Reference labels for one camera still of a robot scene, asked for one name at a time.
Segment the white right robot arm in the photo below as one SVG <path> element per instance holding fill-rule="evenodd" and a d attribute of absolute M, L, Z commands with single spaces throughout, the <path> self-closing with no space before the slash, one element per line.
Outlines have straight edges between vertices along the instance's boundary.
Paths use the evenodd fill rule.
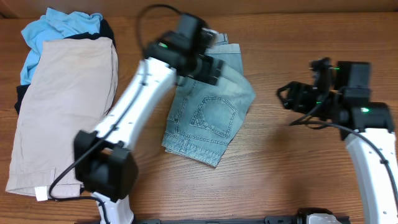
<path fill-rule="evenodd" d="M 397 223 L 397 158 L 388 106 L 370 100 L 361 82 L 329 86 L 299 82 L 277 90 L 287 110 L 302 113 L 293 126 L 336 128 L 356 172 L 366 223 Z"/>

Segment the light blue denim shorts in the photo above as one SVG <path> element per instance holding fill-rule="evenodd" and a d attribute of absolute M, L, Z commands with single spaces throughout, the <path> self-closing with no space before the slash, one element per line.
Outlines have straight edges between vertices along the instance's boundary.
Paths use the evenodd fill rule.
<path fill-rule="evenodd" d="M 216 167 L 256 94 L 243 75 L 240 46 L 227 34 L 219 34 L 206 54 L 224 61 L 220 79 L 208 85 L 188 78 L 177 87 L 162 145 L 166 152 Z"/>

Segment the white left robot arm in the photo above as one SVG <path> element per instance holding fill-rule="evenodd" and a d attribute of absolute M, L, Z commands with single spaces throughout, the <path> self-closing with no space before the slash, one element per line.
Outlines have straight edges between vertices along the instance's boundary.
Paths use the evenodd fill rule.
<path fill-rule="evenodd" d="M 97 203 L 101 223 L 133 223 L 129 193 L 138 176 L 131 154 L 150 114 L 175 85 L 188 77 L 215 85 L 222 61 L 205 52 L 212 39 L 159 38 L 144 49 L 144 59 L 118 102 L 92 132 L 75 137 L 76 178 Z"/>

